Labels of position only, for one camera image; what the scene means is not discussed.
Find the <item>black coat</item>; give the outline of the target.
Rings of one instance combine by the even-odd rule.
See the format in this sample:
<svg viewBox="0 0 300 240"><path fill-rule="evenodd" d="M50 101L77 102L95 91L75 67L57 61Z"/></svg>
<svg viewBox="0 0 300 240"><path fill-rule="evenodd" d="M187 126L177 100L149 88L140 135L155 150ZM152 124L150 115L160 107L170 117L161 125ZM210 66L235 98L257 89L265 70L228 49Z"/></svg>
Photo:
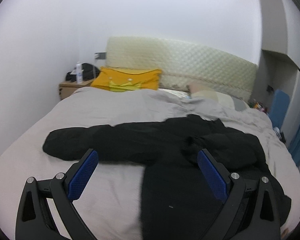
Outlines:
<svg viewBox="0 0 300 240"><path fill-rule="evenodd" d="M131 122L115 126L72 127L52 131L43 151L71 161L88 149L104 162L134 162L145 167L141 188L143 239L198 239L222 207L197 164L206 149L229 172L245 179L267 177L273 187L279 218L288 218L291 199L271 175L259 139L190 114L162 122Z"/></svg>

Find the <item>grey duvet on bed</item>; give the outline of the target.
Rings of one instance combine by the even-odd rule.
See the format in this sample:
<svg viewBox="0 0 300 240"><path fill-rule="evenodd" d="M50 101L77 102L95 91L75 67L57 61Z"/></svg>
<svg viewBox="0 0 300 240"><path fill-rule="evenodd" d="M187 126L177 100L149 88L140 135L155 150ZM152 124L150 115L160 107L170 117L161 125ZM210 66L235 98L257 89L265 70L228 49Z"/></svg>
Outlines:
<svg viewBox="0 0 300 240"><path fill-rule="evenodd" d="M163 121L195 114L220 119L258 137L271 174L291 198L282 231L292 232L300 222L300 172L285 145L279 141L266 114L255 109L236 111L206 98L179 98L160 90L115 93L81 88L59 102L50 113L19 137L0 156L0 228L15 238L15 221L21 193L29 177L50 179L65 172L69 161L48 156L42 146L59 128L117 125L124 122ZM136 165L99 164L81 198L74 205L98 239L140 239L139 190L143 168Z"/></svg>

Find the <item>small items on side table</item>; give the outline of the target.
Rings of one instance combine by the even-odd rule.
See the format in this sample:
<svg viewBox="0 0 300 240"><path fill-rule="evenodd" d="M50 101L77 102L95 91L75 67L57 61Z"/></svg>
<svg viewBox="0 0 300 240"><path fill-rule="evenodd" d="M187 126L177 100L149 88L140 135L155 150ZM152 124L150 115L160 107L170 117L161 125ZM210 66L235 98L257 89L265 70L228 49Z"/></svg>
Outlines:
<svg viewBox="0 0 300 240"><path fill-rule="evenodd" d="M256 101L255 99L249 102L249 107L258 110L259 112L268 112L268 107L264 103Z"/></svg>

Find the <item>grey white wardrobe cabinet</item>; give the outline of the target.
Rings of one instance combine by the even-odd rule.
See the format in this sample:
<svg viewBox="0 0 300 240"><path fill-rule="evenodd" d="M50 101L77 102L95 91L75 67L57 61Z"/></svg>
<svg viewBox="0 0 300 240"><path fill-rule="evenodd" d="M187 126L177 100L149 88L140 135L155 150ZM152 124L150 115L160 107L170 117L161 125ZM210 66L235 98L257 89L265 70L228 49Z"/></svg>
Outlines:
<svg viewBox="0 0 300 240"><path fill-rule="evenodd" d="M268 86L289 95L282 123L289 144L300 126L300 10L293 0L258 0L261 14L261 50L252 99L270 106Z"/></svg>

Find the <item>beige grey patchwork pillow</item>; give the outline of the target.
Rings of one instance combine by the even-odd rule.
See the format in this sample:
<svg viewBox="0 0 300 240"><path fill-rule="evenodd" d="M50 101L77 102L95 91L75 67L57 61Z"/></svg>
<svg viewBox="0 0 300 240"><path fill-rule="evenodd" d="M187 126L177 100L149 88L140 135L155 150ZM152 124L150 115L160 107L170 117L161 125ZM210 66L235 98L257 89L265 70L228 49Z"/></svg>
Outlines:
<svg viewBox="0 0 300 240"><path fill-rule="evenodd" d="M242 112L249 108L248 104L242 99L234 96L217 92L210 87L192 82L188 85L191 98L206 98L216 101L223 107Z"/></svg>

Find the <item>wooden nightstand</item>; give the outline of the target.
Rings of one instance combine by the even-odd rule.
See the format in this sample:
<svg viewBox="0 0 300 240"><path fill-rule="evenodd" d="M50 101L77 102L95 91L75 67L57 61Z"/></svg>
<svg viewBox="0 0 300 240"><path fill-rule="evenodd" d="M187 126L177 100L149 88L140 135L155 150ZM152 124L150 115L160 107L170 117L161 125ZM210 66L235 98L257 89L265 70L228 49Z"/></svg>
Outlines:
<svg viewBox="0 0 300 240"><path fill-rule="evenodd" d="M76 90L82 87L89 87L94 79L83 81L82 83L63 81L59 84L59 97L63 100L71 96Z"/></svg>

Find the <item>patterned bed sheet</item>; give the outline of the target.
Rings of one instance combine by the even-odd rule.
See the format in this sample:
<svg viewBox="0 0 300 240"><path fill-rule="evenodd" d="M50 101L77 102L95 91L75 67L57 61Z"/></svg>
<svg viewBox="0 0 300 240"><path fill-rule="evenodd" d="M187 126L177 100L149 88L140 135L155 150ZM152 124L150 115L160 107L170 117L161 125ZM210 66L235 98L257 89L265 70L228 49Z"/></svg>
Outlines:
<svg viewBox="0 0 300 240"><path fill-rule="evenodd" d="M188 92L178 91L178 90L172 90L172 89L164 89L159 88L158 91L160 91L160 94L162 94L162 97L168 98L168 99L190 99L191 96Z"/></svg>

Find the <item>black bag on nightstand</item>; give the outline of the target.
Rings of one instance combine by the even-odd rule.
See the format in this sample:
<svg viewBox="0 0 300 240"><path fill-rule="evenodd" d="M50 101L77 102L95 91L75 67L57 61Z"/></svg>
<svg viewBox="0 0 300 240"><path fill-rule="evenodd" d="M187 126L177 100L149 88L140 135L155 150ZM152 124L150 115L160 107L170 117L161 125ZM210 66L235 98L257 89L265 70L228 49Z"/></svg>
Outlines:
<svg viewBox="0 0 300 240"><path fill-rule="evenodd" d="M88 81L95 79L99 76L100 70L93 64L82 63L82 79L83 81ZM76 82L76 69L67 72L65 76L65 81Z"/></svg>

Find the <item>white spray bottle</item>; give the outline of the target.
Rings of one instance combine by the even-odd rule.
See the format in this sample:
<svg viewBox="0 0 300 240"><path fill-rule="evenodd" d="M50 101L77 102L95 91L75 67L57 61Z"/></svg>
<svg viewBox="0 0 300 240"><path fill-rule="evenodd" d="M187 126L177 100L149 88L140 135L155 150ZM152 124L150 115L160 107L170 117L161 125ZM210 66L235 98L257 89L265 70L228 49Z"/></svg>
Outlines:
<svg viewBox="0 0 300 240"><path fill-rule="evenodd" d="M83 82L82 64L80 62L76 63L76 82L77 84L81 84Z"/></svg>

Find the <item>cream quilted headboard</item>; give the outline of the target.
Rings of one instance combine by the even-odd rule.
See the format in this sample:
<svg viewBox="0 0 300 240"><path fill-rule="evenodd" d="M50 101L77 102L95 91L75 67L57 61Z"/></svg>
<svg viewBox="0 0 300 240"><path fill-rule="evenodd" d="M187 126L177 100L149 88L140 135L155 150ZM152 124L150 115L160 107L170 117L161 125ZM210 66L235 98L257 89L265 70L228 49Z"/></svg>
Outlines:
<svg viewBox="0 0 300 240"><path fill-rule="evenodd" d="M112 36L106 46L111 68L160 69L160 86L189 91L192 82L248 101L257 65L202 44L153 37Z"/></svg>

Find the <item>yellow crown pillow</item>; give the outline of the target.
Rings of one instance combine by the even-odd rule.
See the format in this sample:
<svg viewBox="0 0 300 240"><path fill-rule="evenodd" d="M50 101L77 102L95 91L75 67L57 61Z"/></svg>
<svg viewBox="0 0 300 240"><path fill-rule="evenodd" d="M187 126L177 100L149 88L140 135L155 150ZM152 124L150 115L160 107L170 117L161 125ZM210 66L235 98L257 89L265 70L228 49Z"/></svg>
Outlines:
<svg viewBox="0 0 300 240"><path fill-rule="evenodd" d="M128 69L101 67L91 87L111 92L126 92L140 89L159 88L160 69Z"/></svg>

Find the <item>wall socket panel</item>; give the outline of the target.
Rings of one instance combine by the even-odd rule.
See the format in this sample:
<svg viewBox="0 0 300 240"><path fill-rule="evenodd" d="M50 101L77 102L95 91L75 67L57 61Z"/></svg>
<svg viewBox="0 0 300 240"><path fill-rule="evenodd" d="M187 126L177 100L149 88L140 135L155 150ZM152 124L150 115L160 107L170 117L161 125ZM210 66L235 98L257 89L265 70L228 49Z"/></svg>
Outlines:
<svg viewBox="0 0 300 240"><path fill-rule="evenodd" d="M107 53L106 52L100 52L100 53L95 53L94 54L94 58L96 60L105 60L106 59L106 56L107 56Z"/></svg>

